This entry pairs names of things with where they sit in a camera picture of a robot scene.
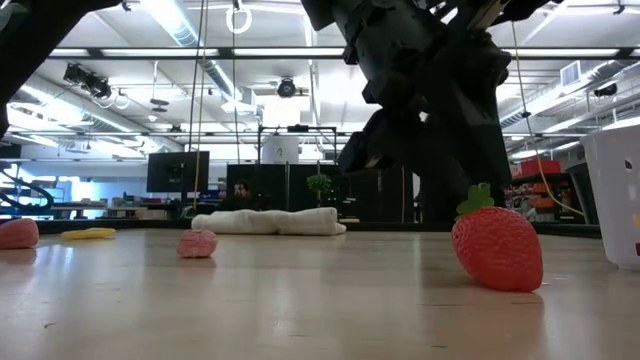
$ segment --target computer monitor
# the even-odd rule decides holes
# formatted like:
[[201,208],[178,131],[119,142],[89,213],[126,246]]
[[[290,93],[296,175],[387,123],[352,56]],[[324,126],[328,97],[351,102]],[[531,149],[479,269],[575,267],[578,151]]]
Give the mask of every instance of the computer monitor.
[[149,155],[147,192],[193,192],[209,189],[209,152],[201,151],[198,189],[195,189],[197,152]]

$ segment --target white towel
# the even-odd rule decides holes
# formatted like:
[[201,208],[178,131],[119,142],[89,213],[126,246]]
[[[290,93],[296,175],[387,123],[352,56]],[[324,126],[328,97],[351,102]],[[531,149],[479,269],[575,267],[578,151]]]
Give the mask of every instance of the white towel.
[[347,227],[338,223],[334,208],[286,211],[216,211],[198,215],[191,222],[194,230],[210,230],[217,234],[282,234],[282,235],[338,235]]

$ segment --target potted plant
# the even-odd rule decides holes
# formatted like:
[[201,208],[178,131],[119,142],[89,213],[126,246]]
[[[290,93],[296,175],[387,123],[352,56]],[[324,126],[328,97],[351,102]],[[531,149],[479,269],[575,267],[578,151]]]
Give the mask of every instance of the potted plant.
[[331,190],[331,179],[327,175],[318,174],[307,178],[307,187],[318,196],[318,207],[322,207],[322,196]]

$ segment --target strawberry leaf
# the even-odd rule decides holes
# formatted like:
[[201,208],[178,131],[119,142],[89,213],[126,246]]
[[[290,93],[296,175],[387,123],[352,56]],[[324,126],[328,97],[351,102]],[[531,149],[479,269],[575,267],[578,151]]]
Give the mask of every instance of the strawberry leaf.
[[472,185],[469,188],[468,199],[460,203],[456,208],[456,211],[461,216],[471,214],[472,212],[483,208],[490,207],[495,204],[493,198],[491,198],[491,186],[489,184],[481,183],[479,185]]

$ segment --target toy strawberry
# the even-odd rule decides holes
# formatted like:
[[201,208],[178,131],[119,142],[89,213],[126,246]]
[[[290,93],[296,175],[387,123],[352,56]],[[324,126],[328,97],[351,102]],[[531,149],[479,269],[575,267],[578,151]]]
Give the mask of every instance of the toy strawberry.
[[519,213],[495,207],[488,184],[473,185],[458,208],[453,247],[479,283],[502,291],[533,291],[542,284],[542,253],[533,226]]

